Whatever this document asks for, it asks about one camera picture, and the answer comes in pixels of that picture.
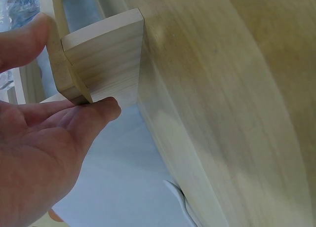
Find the wooden frame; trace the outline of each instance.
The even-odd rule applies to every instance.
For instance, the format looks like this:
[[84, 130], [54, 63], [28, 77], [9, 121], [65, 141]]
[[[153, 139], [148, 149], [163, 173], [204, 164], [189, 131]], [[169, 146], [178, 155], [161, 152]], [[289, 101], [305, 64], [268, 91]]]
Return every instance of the wooden frame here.
[[137, 101], [144, 20], [138, 9], [69, 33], [62, 0], [40, 0], [51, 17], [47, 51], [57, 90], [74, 104], [108, 96]]

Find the light wood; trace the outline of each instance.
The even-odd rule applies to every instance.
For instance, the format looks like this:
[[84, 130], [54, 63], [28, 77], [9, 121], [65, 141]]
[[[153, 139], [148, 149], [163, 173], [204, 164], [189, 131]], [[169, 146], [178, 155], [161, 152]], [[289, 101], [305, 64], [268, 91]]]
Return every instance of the light wood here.
[[315, 226], [315, 0], [125, 2], [139, 107], [203, 225]]
[[133, 9], [69, 33], [61, 0], [40, 0], [52, 18], [47, 51], [59, 93], [74, 104], [113, 96], [137, 102], [144, 19]]
[[65, 55], [98, 101], [137, 102], [144, 20], [138, 9], [109, 17], [62, 38]]
[[40, 10], [51, 18], [47, 52], [57, 90], [74, 104], [91, 103], [91, 95], [66, 58], [61, 38], [69, 34], [62, 0], [40, 0]]
[[36, 60], [26, 66], [14, 68], [13, 80], [18, 104], [34, 104], [45, 99], [41, 71]]

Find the wooden slat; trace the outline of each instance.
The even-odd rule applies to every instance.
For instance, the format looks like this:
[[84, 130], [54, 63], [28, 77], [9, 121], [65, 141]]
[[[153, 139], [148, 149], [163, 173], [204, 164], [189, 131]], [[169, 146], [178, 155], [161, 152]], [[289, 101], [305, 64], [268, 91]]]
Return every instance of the wooden slat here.
[[316, 223], [315, 1], [125, 0], [140, 109], [204, 226]]
[[144, 20], [133, 9], [62, 38], [65, 55], [94, 101], [114, 96], [121, 107], [137, 102]]
[[47, 52], [57, 90], [74, 104], [91, 103], [91, 95], [66, 58], [61, 38], [69, 34], [62, 0], [40, 0], [41, 12], [51, 17]]
[[14, 68], [13, 79], [18, 104], [39, 103], [45, 99], [41, 72], [36, 60], [23, 67]]

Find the wood grain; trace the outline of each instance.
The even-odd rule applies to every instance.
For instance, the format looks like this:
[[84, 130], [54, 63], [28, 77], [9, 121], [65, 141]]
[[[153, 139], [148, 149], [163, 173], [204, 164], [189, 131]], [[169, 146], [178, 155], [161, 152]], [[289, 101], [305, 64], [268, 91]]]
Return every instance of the wood grain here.
[[17, 104], [35, 104], [45, 99], [41, 71], [36, 60], [14, 68], [13, 79]]
[[140, 109], [204, 226], [313, 227], [315, 0], [125, 4], [145, 18]]
[[65, 55], [94, 101], [113, 96], [121, 107], [136, 104], [143, 28], [140, 11], [133, 9], [62, 38]]
[[40, 0], [40, 10], [51, 18], [47, 52], [57, 90], [74, 104], [91, 103], [91, 95], [66, 58], [61, 38], [69, 34], [62, 0]]

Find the hand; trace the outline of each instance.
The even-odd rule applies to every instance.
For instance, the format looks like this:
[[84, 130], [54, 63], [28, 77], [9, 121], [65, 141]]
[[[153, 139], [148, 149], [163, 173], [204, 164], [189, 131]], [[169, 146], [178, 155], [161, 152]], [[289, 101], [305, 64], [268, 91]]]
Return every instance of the hand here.
[[[48, 18], [0, 33], [0, 72], [25, 65], [44, 48]], [[93, 140], [120, 115], [114, 98], [74, 106], [0, 102], [0, 227], [27, 226], [74, 186]]]

